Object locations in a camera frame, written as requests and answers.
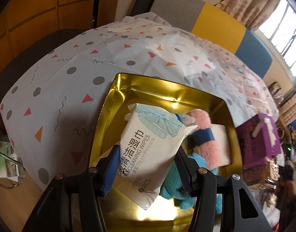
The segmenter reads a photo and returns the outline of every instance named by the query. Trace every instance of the metal screw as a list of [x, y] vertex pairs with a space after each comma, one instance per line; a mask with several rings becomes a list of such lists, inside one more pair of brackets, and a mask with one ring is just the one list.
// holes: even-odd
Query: metal screw
[[232, 178], [236, 181], [240, 180], [240, 176], [238, 174], [233, 174]]
[[98, 169], [96, 168], [96, 167], [90, 167], [89, 169], [88, 169], [88, 172], [89, 173], [96, 173], [98, 171]]
[[205, 173], [207, 173], [207, 169], [204, 168], [204, 167], [201, 167], [201, 168], [198, 170], [198, 172], [201, 173], [201, 174], [205, 174]]
[[57, 180], [61, 180], [61, 179], [63, 178], [63, 173], [58, 173], [58, 174], [56, 174], [55, 178], [56, 178]]

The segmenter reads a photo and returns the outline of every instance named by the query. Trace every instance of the purple package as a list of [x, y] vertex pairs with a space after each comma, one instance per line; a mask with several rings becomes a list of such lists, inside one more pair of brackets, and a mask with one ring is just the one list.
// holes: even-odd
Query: purple package
[[[275, 136], [275, 144], [273, 145], [271, 144], [269, 130], [264, 123], [264, 119], [269, 119], [271, 122], [272, 133]], [[259, 129], [258, 135], [254, 138], [252, 137], [252, 133], [259, 123], [262, 124], [262, 127]], [[266, 164], [273, 156], [281, 153], [276, 125], [273, 118], [266, 114], [258, 113], [237, 127], [236, 132], [240, 143], [244, 169]]]

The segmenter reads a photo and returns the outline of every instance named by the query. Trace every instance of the window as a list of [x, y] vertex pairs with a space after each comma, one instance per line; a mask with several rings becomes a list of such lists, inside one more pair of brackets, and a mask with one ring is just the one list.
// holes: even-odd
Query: window
[[296, 79], [296, 14], [286, 0], [259, 27], [283, 56]]

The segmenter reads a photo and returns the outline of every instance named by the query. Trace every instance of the beige curtain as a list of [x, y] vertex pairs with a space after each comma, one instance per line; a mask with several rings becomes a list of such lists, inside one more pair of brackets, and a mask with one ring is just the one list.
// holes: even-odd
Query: beige curtain
[[288, 125], [296, 119], [296, 94], [281, 107], [279, 113], [284, 125]]
[[276, 9], [280, 0], [224, 0], [216, 5], [251, 31], [255, 31]]

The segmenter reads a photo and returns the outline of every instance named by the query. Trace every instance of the multicolored headboard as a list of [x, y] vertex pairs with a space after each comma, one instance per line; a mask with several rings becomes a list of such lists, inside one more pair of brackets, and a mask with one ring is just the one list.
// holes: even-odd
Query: multicolored headboard
[[241, 23], [201, 0], [154, 0], [150, 11], [174, 27], [205, 38], [235, 54], [261, 78], [271, 66], [267, 47]]

